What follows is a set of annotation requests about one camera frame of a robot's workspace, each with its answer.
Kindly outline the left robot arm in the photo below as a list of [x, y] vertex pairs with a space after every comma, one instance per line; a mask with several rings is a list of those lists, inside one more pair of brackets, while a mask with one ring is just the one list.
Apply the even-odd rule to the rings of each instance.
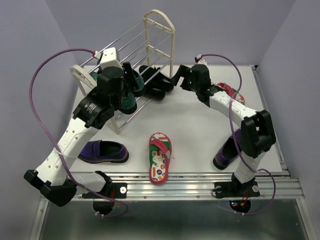
[[102, 172], [91, 178], [75, 178], [70, 167], [85, 145], [103, 128], [121, 107], [130, 88], [125, 80], [125, 71], [119, 63], [108, 63], [102, 67], [94, 87], [83, 98], [59, 141], [55, 141], [44, 128], [54, 147], [36, 169], [27, 170], [24, 179], [55, 205], [62, 207], [79, 194], [92, 193], [109, 200], [111, 184]]

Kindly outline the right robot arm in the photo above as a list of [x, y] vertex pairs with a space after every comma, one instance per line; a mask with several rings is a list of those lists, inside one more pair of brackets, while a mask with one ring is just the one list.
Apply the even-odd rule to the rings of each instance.
[[177, 85], [183, 79], [181, 88], [194, 92], [200, 102], [229, 118], [230, 125], [240, 129], [240, 163], [230, 181], [216, 183], [212, 194], [217, 199], [240, 198], [244, 194], [260, 196], [255, 175], [258, 166], [271, 147], [276, 136], [270, 113], [257, 111], [232, 99], [220, 86], [213, 84], [206, 65], [192, 67], [180, 65], [171, 81]]

